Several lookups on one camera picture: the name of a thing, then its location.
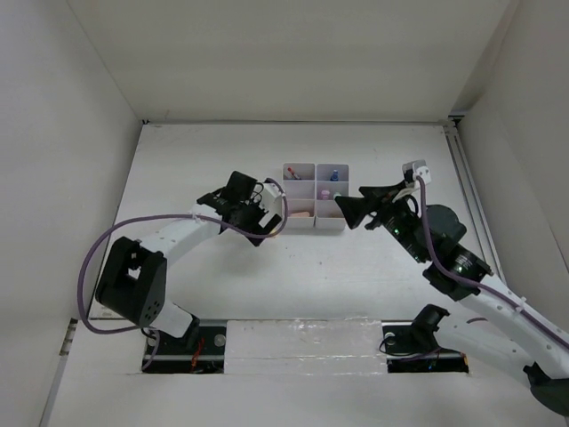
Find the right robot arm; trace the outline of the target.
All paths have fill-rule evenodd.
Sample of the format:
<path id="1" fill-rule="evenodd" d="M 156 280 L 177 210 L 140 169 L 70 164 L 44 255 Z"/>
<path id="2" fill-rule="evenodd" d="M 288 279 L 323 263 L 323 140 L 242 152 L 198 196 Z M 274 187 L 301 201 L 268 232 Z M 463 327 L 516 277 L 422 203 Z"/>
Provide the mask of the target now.
<path id="1" fill-rule="evenodd" d="M 418 263 L 439 293 L 474 311 L 503 336 L 477 337 L 452 321 L 448 310 L 425 306 L 410 336 L 421 352 L 452 347 L 482 359 L 518 380 L 547 409 L 568 415 L 568 334 L 525 298 L 511 291 L 492 268 L 461 245 L 465 226 L 444 205 L 430 205 L 426 183 L 418 179 L 388 187 L 362 187 L 360 197 L 337 196 L 350 229 L 385 230 Z"/>

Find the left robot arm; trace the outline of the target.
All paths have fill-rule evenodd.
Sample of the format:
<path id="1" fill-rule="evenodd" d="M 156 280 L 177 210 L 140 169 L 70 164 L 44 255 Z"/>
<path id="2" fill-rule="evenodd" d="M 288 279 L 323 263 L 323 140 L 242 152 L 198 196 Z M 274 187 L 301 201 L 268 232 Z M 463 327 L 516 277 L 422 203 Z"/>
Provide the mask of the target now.
<path id="1" fill-rule="evenodd" d="M 110 247 L 95 290 L 102 306 L 141 329 L 167 335 L 178 352 L 197 345 L 200 320 L 167 296 L 170 267 L 226 230 L 254 246 L 282 231 L 288 208 L 273 179 L 257 181 L 234 171 L 225 186 L 198 198 L 188 213 L 169 214 L 169 224 L 141 239 L 118 238 Z"/>

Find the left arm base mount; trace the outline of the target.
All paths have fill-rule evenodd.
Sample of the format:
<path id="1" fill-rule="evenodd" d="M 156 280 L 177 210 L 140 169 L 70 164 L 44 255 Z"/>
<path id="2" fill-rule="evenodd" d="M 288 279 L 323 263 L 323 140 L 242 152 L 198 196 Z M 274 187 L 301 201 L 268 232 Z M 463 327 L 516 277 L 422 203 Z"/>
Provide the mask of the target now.
<path id="1" fill-rule="evenodd" d="M 227 320 L 202 319 L 189 346 L 181 338 L 143 330 L 146 338 L 141 361 L 143 374 L 220 375 L 224 373 Z"/>

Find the red gel pen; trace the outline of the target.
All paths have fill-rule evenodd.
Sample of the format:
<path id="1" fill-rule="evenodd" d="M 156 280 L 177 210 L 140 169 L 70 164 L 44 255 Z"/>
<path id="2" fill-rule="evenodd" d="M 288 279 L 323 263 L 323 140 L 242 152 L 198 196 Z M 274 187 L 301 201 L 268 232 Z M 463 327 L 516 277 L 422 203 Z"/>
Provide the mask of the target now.
<path id="1" fill-rule="evenodd" d="M 301 181 L 302 178 L 291 168 L 287 168 L 287 172 L 291 175 L 291 177 L 296 181 Z"/>

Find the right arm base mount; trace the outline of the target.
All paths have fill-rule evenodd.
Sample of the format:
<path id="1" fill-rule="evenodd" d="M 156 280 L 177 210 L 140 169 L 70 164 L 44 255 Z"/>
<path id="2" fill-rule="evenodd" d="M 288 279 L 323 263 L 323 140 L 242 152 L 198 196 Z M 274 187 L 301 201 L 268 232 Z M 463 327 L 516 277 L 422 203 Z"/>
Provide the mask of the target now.
<path id="1" fill-rule="evenodd" d="M 411 321 L 388 321 L 378 351 L 386 356 L 389 374 L 469 373 L 464 353 L 441 347 L 434 336 L 450 313 L 428 304 Z"/>

